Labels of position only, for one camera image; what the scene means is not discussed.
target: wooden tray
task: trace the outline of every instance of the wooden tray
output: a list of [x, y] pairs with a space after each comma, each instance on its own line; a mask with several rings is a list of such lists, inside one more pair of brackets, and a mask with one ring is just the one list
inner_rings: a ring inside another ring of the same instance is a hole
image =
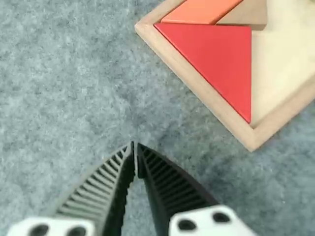
[[153, 26], [184, 1], [164, 1], [135, 30], [249, 151], [256, 150], [315, 99], [315, 3], [268, 1], [267, 27], [252, 32], [248, 124]]

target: carpet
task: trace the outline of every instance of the carpet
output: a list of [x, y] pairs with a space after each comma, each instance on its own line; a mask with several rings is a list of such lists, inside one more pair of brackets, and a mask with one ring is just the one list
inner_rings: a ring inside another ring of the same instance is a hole
[[[130, 140], [259, 235], [315, 234], [315, 103], [249, 153], [134, 32], [160, 0], [0, 1], [0, 236]], [[123, 235], [156, 235], [142, 181]]]

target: red triangle piece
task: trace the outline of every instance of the red triangle piece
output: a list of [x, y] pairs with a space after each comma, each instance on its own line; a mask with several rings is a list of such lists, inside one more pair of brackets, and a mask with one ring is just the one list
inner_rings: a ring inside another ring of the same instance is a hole
[[167, 23], [157, 23], [155, 27], [250, 123], [251, 28]]

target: screw hole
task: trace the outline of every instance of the screw hole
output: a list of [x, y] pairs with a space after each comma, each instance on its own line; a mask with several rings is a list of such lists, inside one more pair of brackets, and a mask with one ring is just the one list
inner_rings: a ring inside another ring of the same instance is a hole
[[41, 224], [32, 228], [29, 236], [45, 236], [48, 232], [48, 225]]
[[178, 223], [178, 228], [183, 231], [192, 231], [196, 229], [196, 225], [191, 220], [181, 220]]
[[75, 227], [71, 229], [67, 236], [84, 236], [86, 234], [86, 230], [83, 227]]
[[217, 223], [227, 223], [227, 222], [230, 222], [230, 218], [226, 215], [226, 214], [223, 214], [223, 213], [215, 213], [213, 215], [213, 219], [215, 222]]

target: tangram puzzle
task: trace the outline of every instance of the tangram puzzle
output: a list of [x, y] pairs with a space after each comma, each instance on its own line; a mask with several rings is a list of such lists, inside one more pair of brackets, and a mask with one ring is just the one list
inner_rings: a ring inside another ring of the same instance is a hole
[[165, 0], [136, 32], [250, 151], [315, 99], [311, 0]]

